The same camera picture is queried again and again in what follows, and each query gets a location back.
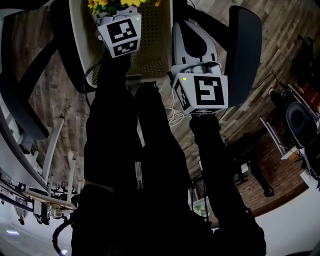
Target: white cube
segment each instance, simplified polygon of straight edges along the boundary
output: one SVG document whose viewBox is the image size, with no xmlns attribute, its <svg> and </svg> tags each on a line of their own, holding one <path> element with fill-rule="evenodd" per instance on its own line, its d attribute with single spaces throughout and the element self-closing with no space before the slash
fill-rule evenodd
<svg viewBox="0 0 320 256">
<path fill-rule="evenodd" d="M 186 114 L 211 114 L 228 107 L 226 75 L 178 73 L 173 89 Z"/>
<path fill-rule="evenodd" d="M 98 26 L 98 30 L 112 58 L 136 52 L 141 41 L 141 14 L 124 16 Z"/>
</svg>

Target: black speaker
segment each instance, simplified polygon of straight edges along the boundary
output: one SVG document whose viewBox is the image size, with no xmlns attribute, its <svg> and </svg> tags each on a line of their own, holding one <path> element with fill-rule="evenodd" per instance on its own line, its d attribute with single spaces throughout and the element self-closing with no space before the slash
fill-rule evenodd
<svg viewBox="0 0 320 256">
<path fill-rule="evenodd" d="M 309 145 L 317 136 L 316 122 L 300 102 L 294 102 L 288 107 L 286 119 L 292 134 L 302 147 Z"/>
</svg>

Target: black cable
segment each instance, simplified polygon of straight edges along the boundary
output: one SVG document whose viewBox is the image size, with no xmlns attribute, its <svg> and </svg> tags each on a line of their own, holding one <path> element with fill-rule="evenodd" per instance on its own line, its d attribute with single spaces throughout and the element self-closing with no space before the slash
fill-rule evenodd
<svg viewBox="0 0 320 256">
<path fill-rule="evenodd" d="M 94 64 L 92 67 L 89 68 L 89 70 L 84 74 L 84 79 L 83 79 L 83 92 L 84 92 L 84 97 L 85 97 L 85 101 L 89 106 L 89 109 L 91 108 L 89 99 L 88 99 L 88 94 L 87 94 L 87 90 L 86 90 L 86 80 L 87 77 L 89 76 L 89 74 L 98 66 L 102 63 L 103 60 L 98 61 L 96 64 Z"/>
<path fill-rule="evenodd" d="M 206 221 L 209 222 L 209 215 L 208 215 L 208 206 L 207 206 L 207 188 L 205 181 L 203 181 L 203 191 L 204 191 L 204 206 L 206 212 Z"/>
<path fill-rule="evenodd" d="M 193 183 L 197 183 L 197 182 L 203 181 L 203 180 L 204 180 L 204 178 L 203 178 L 202 176 L 200 176 L 199 178 L 194 179 L 194 180 L 193 180 Z"/>
<path fill-rule="evenodd" d="M 185 149 L 183 149 L 182 151 L 185 151 L 185 150 L 187 150 L 188 148 L 190 148 L 193 144 L 195 144 L 196 142 L 194 141 L 194 142 L 192 142 L 189 146 L 187 146 Z"/>
<path fill-rule="evenodd" d="M 191 209 L 194 212 L 194 184 L 191 187 Z"/>
<path fill-rule="evenodd" d="M 301 154 L 301 152 L 300 152 L 300 149 L 298 149 L 298 152 L 299 152 L 299 159 L 297 160 L 297 161 L 295 161 L 295 163 L 296 162 L 299 162 L 299 161 L 305 161 L 305 158 L 303 157 L 303 155 Z"/>
<path fill-rule="evenodd" d="M 282 144 L 279 144 L 279 146 L 281 146 L 281 147 L 289 150 L 291 153 L 297 155 L 297 156 L 299 157 L 299 159 L 298 159 L 299 161 L 304 159 L 304 158 L 302 157 L 302 155 L 301 155 L 300 149 L 297 148 L 297 150 L 298 150 L 298 152 L 299 152 L 299 154 L 297 154 L 296 152 L 293 152 L 290 148 L 288 148 L 288 147 L 286 147 L 286 146 L 284 146 L 284 145 L 282 145 Z"/>
<path fill-rule="evenodd" d="M 10 197 L 6 196 L 5 194 L 0 193 L 0 199 L 5 201 L 5 202 L 7 202 L 7 203 L 9 203 L 9 204 L 11 204 L 11 205 L 14 205 L 14 206 L 16 206 L 18 208 L 21 208 L 21 209 L 25 210 L 25 211 L 28 211 L 30 213 L 34 213 L 34 211 L 35 211 L 33 208 L 29 208 L 28 206 L 23 205 L 23 204 L 15 201 L 13 199 L 11 199 Z"/>
<path fill-rule="evenodd" d="M 65 256 L 65 255 L 62 253 L 62 251 L 60 250 L 60 248 L 58 246 L 58 236 L 62 230 L 64 230 L 68 225 L 70 225 L 74 221 L 74 215 L 75 215 L 75 211 L 73 212 L 73 214 L 71 215 L 71 217 L 69 219 L 64 220 L 64 222 L 56 228 L 56 230 L 54 231 L 54 233 L 52 235 L 53 247 L 54 247 L 55 251 L 60 256 Z"/>
<path fill-rule="evenodd" d="M 263 81 L 262 81 L 258 86 L 251 88 L 250 91 L 255 90 L 255 89 L 258 89 L 260 86 L 263 85 L 263 83 L 264 83 L 270 76 L 274 76 L 275 80 L 279 83 L 279 85 L 281 85 L 281 87 L 282 87 L 283 89 L 285 89 L 285 90 L 287 89 L 286 86 L 285 86 L 282 82 L 280 82 L 280 81 L 278 80 L 277 76 L 276 76 L 274 73 L 270 73 L 270 74 L 268 74 L 268 75 L 263 79 Z"/>
<path fill-rule="evenodd" d="M 227 113 L 228 109 L 226 109 L 223 113 L 223 115 L 219 118 L 218 122 L 220 122 L 221 118 L 223 118 L 225 116 L 225 114 Z"/>
</svg>

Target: black wire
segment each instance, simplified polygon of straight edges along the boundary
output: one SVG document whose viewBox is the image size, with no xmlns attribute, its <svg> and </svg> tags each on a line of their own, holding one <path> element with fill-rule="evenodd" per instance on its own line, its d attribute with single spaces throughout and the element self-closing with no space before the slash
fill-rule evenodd
<svg viewBox="0 0 320 256">
<path fill-rule="evenodd" d="M 28 211 L 30 213 L 34 213 L 35 212 L 33 205 L 32 205 L 33 208 L 29 208 L 28 206 L 25 206 L 25 205 L 15 201 L 15 200 L 11 199 L 10 197 L 6 196 L 5 194 L 0 193 L 0 199 L 5 201 L 5 202 L 7 202 L 7 203 L 9 203 L 9 204 L 11 204 L 11 205 L 14 205 L 14 206 L 16 206 L 18 208 L 21 208 L 21 209 L 25 210 L 25 211 Z"/>
<path fill-rule="evenodd" d="M 87 90 L 86 90 L 86 80 L 87 77 L 89 76 L 89 74 L 98 66 L 102 63 L 103 60 L 98 61 L 96 64 L 94 64 L 91 68 L 89 68 L 89 70 L 85 73 L 84 75 L 84 79 L 83 79 L 83 92 L 84 92 L 84 97 L 85 97 L 85 101 L 89 106 L 89 109 L 91 109 L 91 105 L 88 99 L 88 94 L 87 94 Z"/>
<path fill-rule="evenodd" d="M 12 184 L 7 182 L 6 180 L 0 178 L 0 182 L 2 182 L 6 186 L 8 186 L 10 189 L 12 189 L 14 192 L 16 192 L 16 194 L 15 194 L 16 196 L 22 198 L 25 201 L 28 201 L 29 203 L 33 203 L 34 202 L 33 200 L 31 200 L 31 199 L 27 198 L 26 196 L 24 196 L 23 194 L 21 194 L 23 191 L 19 191 L 18 189 L 16 189 L 16 187 L 14 187 Z"/>
<path fill-rule="evenodd" d="M 204 178 L 203 178 L 202 176 L 200 176 L 199 178 L 194 179 L 194 180 L 193 180 L 193 183 L 197 183 L 197 182 L 203 181 L 203 180 L 204 180 Z"/>
<path fill-rule="evenodd" d="M 53 235 L 52 235 L 52 244 L 53 247 L 55 249 L 55 251 L 60 255 L 60 256 L 65 256 L 62 251 L 60 250 L 59 246 L 58 246 L 58 236 L 60 234 L 60 232 L 62 230 L 64 230 L 68 225 L 70 225 L 73 221 L 74 221 L 74 215 L 75 215 L 75 211 L 73 212 L 73 214 L 71 215 L 71 217 L 68 220 L 65 220 L 60 226 L 58 226 L 56 228 L 56 230 L 54 231 Z"/>
<path fill-rule="evenodd" d="M 207 206 L 207 188 L 205 181 L 203 181 L 203 191 L 204 191 L 204 206 L 206 212 L 206 221 L 209 222 L 209 215 L 208 215 L 208 206 Z"/>
<path fill-rule="evenodd" d="M 183 149 L 182 151 L 185 151 L 185 150 L 187 150 L 188 148 L 190 148 L 193 144 L 195 144 L 196 142 L 194 141 L 194 142 L 192 142 L 189 146 L 187 146 L 185 149 Z"/>
<path fill-rule="evenodd" d="M 191 209 L 194 212 L 194 184 L 191 187 Z"/>
<path fill-rule="evenodd" d="M 225 116 L 225 114 L 227 113 L 228 109 L 226 109 L 223 113 L 223 115 L 219 118 L 218 122 L 220 122 L 221 118 L 223 118 Z"/>
<path fill-rule="evenodd" d="M 300 149 L 298 149 L 298 152 L 299 152 L 299 157 L 300 157 L 299 161 L 300 161 L 300 160 L 303 160 L 303 161 L 304 161 L 305 158 L 302 156 L 302 154 L 301 154 L 301 152 L 300 152 Z"/>
<path fill-rule="evenodd" d="M 251 88 L 250 91 L 255 90 L 255 89 L 258 89 L 260 86 L 263 85 L 263 83 L 264 83 L 270 76 L 274 76 L 275 80 L 276 80 L 282 87 L 284 87 L 283 83 L 278 80 L 277 76 L 276 76 L 274 73 L 270 73 L 270 74 L 268 74 L 268 75 L 263 79 L 263 81 L 262 81 L 258 86 Z"/>
<path fill-rule="evenodd" d="M 281 147 L 283 147 L 283 148 L 291 151 L 291 153 L 297 155 L 297 156 L 300 158 L 299 160 L 302 160 L 302 159 L 303 159 L 303 157 L 302 157 L 302 155 L 301 155 L 301 152 L 300 152 L 300 149 L 297 148 L 297 150 L 298 150 L 298 152 L 299 152 L 299 154 L 297 154 L 296 152 L 293 152 L 290 148 L 288 148 L 288 147 L 286 147 L 286 146 L 284 146 L 284 145 L 282 145 L 282 144 L 279 144 L 279 145 L 280 145 Z"/>
</svg>

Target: black chair armrest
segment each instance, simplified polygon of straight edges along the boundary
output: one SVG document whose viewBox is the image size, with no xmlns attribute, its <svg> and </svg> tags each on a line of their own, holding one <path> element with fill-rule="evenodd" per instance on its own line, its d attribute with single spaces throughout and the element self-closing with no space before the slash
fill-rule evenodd
<svg viewBox="0 0 320 256">
<path fill-rule="evenodd" d="M 26 102 L 29 100 L 42 72 L 45 70 L 56 50 L 56 40 L 52 39 L 27 68 L 18 86 L 18 92 L 21 100 Z"/>
<path fill-rule="evenodd" d="M 69 1 L 55 0 L 51 4 L 50 22 L 65 71 L 75 89 L 83 94 L 85 73 L 82 68 L 72 28 Z M 89 93 L 94 92 L 96 89 L 85 81 L 85 90 Z"/>
<path fill-rule="evenodd" d="M 13 118 L 24 132 L 34 140 L 44 140 L 49 132 L 43 125 L 28 101 L 22 101 L 17 92 L 15 81 L 4 72 L 0 74 L 0 93 Z"/>
</svg>

